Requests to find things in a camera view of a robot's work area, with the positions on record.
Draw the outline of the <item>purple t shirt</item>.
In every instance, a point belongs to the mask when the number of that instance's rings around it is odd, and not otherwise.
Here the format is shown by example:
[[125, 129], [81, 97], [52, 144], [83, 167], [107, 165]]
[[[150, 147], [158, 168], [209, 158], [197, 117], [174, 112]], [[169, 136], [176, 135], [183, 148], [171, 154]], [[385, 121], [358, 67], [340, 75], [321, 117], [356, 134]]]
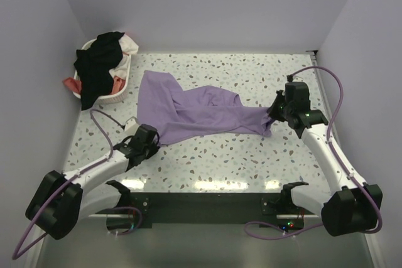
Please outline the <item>purple t shirt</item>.
[[156, 128], [170, 145], [219, 133], [271, 135], [265, 107], [246, 107], [237, 93], [203, 86], [184, 90], [170, 73], [145, 71], [138, 92], [139, 123]]

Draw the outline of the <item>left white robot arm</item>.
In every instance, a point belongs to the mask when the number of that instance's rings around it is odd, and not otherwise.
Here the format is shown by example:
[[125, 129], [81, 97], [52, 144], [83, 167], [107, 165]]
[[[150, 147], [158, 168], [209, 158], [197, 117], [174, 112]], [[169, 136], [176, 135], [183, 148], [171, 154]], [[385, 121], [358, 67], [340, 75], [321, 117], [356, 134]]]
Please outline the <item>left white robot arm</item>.
[[114, 177], [155, 155], [159, 138], [154, 127], [143, 124], [97, 161], [66, 173], [47, 173], [25, 211], [26, 218], [59, 240], [89, 215], [108, 209], [125, 212], [131, 204], [130, 190]]

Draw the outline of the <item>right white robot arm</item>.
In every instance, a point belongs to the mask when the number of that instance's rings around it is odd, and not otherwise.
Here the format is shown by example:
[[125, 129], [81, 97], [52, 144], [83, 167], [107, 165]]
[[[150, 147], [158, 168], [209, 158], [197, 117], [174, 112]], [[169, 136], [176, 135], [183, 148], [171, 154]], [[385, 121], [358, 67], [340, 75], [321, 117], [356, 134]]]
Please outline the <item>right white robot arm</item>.
[[320, 193], [307, 183], [284, 185], [280, 207], [295, 213], [300, 207], [318, 215], [326, 231], [336, 237], [380, 229], [383, 193], [351, 165], [330, 130], [321, 110], [313, 110], [304, 82], [288, 82], [268, 110], [270, 118], [287, 123], [321, 167], [330, 191]]

